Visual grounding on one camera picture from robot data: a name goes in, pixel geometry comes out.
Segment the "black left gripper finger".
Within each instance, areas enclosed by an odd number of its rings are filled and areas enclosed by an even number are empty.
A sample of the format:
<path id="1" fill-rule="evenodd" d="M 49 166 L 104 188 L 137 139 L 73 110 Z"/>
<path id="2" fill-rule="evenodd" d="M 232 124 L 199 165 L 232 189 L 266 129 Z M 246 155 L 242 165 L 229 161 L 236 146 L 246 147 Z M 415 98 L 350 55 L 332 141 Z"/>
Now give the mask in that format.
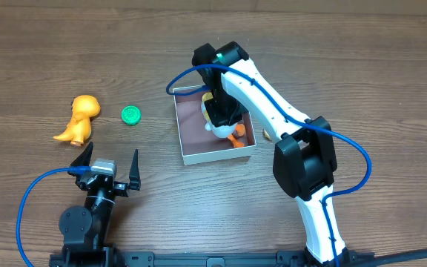
<path id="1" fill-rule="evenodd" d="M 71 167 L 89 166 L 92 153 L 93 153 L 93 143 L 89 142 L 86 148 L 83 150 L 83 152 L 81 152 L 81 154 L 72 161 L 70 166 Z"/>
<path id="2" fill-rule="evenodd" d="M 136 149 L 133 154 L 133 159 L 129 172 L 129 189 L 139 191 L 141 188 L 141 180 L 139 174 L 139 150 Z"/>

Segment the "white duck toy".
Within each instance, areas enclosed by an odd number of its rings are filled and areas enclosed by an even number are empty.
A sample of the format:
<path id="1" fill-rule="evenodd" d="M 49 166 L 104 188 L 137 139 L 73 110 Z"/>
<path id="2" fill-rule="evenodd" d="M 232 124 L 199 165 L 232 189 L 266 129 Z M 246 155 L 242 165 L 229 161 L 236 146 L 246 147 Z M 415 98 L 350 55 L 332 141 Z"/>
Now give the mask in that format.
<path id="1" fill-rule="evenodd" d="M 213 95 L 211 92 L 207 92 L 202 95 L 201 110 L 206 121 L 205 130 L 212 131 L 213 134 L 219 138 L 229 139 L 235 148 L 244 147 L 245 144 L 239 140 L 239 138 L 243 137 L 246 133 L 244 124 L 237 122 L 231 126 L 224 125 L 217 127 L 213 125 L 205 107 L 206 101 L 212 100 L 212 98 Z"/>

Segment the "white cardboard box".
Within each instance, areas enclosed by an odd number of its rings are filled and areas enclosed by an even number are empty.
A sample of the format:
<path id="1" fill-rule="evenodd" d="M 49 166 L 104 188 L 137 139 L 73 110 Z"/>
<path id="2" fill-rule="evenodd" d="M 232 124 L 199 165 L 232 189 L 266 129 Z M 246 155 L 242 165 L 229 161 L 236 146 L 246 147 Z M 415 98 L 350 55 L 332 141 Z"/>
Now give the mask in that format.
<path id="1" fill-rule="evenodd" d="M 246 133 L 239 138 L 244 144 L 235 148 L 228 139 L 220 139 L 205 129 L 206 120 L 201 112 L 202 93 L 190 94 L 198 85 L 175 88 L 174 107 L 183 162 L 194 165 L 225 159 L 251 156 L 256 148 L 256 137 L 249 113 L 243 115 L 241 123 Z"/>

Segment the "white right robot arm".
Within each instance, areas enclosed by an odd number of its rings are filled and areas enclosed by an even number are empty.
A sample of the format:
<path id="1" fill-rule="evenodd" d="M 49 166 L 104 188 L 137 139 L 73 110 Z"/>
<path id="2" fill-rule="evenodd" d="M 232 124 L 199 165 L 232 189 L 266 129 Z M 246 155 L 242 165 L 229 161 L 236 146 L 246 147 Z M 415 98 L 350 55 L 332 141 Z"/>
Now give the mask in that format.
<path id="1" fill-rule="evenodd" d="M 245 130 L 239 123 L 242 115 L 249 113 L 260 122 L 275 144 L 274 177 L 298 203 L 308 254 L 318 266 L 337 266 L 346 246 L 333 205 L 323 199 L 333 191 L 337 169 L 328 122 L 321 116 L 310 119 L 287 102 L 236 42 L 219 49 L 198 47 L 192 65 L 209 90 L 201 104 L 206 129 L 238 148 L 235 137 Z"/>

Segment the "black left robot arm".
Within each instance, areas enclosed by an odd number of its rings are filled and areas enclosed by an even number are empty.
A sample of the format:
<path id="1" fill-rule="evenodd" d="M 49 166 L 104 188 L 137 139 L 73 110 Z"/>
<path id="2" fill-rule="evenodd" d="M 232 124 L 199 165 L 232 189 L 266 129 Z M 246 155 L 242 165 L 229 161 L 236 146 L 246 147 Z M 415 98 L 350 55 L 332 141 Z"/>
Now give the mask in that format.
<path id="1" fill-rule="evenodd" d="M 67 173 L 75 177 L 76 186 L 87 193 L 84 205 L 75 205 L 62 213 L 59 229 L 68 250 L 100 250 L 105 246 L 110 218 L 117 197 L 128 197 L 141 188 L 139 151 L 135 150 L 128 182 L 116 180 L 116 163 L 109 159 L 91 162 L 93 143 L 89 143 L 70 164 Z"/>

